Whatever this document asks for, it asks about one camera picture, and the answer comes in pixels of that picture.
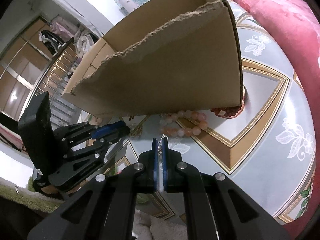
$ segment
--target red fabric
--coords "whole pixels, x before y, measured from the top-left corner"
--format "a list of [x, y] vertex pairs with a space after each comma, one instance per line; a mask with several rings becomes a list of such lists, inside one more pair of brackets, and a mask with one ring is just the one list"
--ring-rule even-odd
[[320, 203], [320, 25], [307, 3], [302, 0], [234, 1], [247, 10], [280, 45], [301, 81], [311, 109], [316, 134], [315, 179], [305, 213], [284, 225], [294, 239]]

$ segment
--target patterned tablecloth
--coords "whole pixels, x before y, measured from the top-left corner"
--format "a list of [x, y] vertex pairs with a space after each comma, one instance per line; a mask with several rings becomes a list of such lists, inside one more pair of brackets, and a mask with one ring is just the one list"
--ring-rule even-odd
[[[312, 191], [315, 135], [310, 109], [296, 73], [275, 40], [248, 12], [227, 1], [240, 40], [245, 107], [233, 119], [201, 111], [207, 115], [209, 128], [199, 136], [169, 138], [169, 147], [200, 172], [225, 173], [279, 223], [289, 223], [303, 214]], [[120, 172], [151, 149], [153, 138], [161, 140], [160, 118], [123, 118], [132, 134], [109, 150], [102, 171]], [[183, 118], [171, 126], [192, 128], [195, 124]], [[136, 208], [185, 223], [182, 194], [159, 190], [139, 195]]]

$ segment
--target pink bedding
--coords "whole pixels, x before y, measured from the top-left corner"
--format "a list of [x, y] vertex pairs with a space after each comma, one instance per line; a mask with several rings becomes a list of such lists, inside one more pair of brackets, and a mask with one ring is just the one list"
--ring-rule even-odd
[[320, 202], [320, 25], [302, 0], [233, 0], [247, 10], [276, 40], [305, 90], [316, 133], [316, 174], [313, 194], [303, 216], [285, 227], [295, 237]]

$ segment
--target metal screw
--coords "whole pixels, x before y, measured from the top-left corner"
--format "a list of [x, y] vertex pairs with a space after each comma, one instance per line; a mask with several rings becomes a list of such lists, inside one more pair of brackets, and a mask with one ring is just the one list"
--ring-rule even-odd
[[184, 162], [179, 162], [179, 163], [177, 164], [177, 167], [178, 167], [179, 169], [185, 169], [185, 168], [187, 167], [187, 164], [184, 163]]
[[104, 181], [105, 179], [106, 179], [106, 176], [103, 175], [103, 174], [98, 174], [98, 175], [96, 176], [96, 181], [97, 181], [97, 182]]
[[215, 177], [217, 180], [224, 180], [226, 178], [223, 173], [217, 173]]
[[135, 163], [133, 165], [133, 167], [136, 169], [136, 170], [142, 170], [143, 169], [143, 164], [142, 163]]

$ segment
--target cardboard box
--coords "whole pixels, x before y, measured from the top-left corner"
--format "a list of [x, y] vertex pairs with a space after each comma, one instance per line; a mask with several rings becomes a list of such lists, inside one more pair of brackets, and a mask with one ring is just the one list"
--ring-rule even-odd
[[227, 1], [151, 0], [97, 41], [62, 97], [119, 117], [239, 106], [242, 89]]

